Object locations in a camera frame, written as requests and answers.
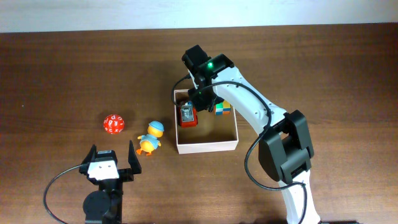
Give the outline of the red lettered ball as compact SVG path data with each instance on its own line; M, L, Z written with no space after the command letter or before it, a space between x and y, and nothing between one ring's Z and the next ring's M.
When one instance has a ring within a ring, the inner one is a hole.
M118 114L110 114L103 121L104 130L109 134L119 134L124 126L125 122Z

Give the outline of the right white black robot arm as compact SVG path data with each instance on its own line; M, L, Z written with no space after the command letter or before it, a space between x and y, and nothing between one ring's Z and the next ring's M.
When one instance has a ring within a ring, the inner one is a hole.
M289 113L269 101L223 54L211 58L195 45L185 51L182 62L194 85L188 97L197 111L212 111L216 104L227 101L258 135L244 159L249 179L266 188L248 167L249 157L257 148L262 169L278 183L275 190L282 192L287 222L320 223L310 189L314 150L306 117L299 110Z

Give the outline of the red toy truck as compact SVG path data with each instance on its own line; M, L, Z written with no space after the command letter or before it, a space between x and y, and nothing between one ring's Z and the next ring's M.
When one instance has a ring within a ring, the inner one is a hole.
M182 128L192 128L197 126L197 111L191 101L184 103L179 109L178 125Z

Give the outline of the colourful puzzle cube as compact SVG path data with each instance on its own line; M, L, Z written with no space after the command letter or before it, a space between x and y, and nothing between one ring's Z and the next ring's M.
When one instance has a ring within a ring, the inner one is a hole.
M226 115L231 112L231 105L227 101L218 103L214 106L215 115Z

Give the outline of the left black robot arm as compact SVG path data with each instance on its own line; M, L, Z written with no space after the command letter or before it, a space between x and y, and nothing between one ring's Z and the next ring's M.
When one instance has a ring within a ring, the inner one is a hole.
M114 150L98 151L93 145L83 159L79 173L98 190L90 193L83 202L85 223L121 223L123 211L123 183L132 182L142 173L132 141L128 147L129 168L119 169Z

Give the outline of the yellow duck toy blue hat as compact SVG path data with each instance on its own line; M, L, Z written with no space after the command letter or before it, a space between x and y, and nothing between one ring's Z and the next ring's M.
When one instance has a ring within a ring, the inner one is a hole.
M139 149L136 150L138 154L146 153L151 155L162 144L159 141L164 134L164 125L159 121L151 121L147 128L147 134L137 137L139 140Z

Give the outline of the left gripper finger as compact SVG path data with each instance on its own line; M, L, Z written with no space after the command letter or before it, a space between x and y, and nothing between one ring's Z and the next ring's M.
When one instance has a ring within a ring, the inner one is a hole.
M95 155L96 155L96 145L93 144L89 153L83 159L82 164L90 163L93 159L95 159Z
M139 160L136 156L136 150L134 149L134 146L133 146L133 143L131 140L129 141L128 163L131 167L133 174L141 174L142 173L142 167L141 167Z

